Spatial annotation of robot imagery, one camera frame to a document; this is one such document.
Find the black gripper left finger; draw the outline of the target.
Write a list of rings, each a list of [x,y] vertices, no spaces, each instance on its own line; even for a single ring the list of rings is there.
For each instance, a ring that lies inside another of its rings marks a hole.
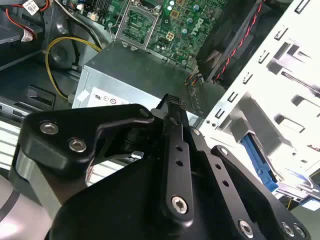
[[[187,212],[191,156],[187,113],[166,94],[156,108],[140,104],[34,112],[22,121],[9,179],[31,189],[53,218],[76,194],[122,169],[158,161],[160,179],[184,177],[187,188],[171,188],[172,206]]]

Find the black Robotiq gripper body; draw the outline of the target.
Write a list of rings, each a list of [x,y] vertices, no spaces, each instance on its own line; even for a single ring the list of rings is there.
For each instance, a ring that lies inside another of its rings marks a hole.
[[[184,200],[187,212],[172,205],[175,194],[187,188],[184,177],[164,183],[159,162],[134,163],[70,198],[58,211],[50,231],[52,240],[217,240],[210,230],[216,206],[204,175],[191,176]]]

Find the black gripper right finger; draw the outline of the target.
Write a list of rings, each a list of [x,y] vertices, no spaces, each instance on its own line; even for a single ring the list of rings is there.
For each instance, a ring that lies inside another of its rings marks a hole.
[[[204,136],[189,129],[195,162],[213,192],[215,206],[200,205],[213,220],[218,240],[309,240],[303,224],[227,149],[209,148]]]

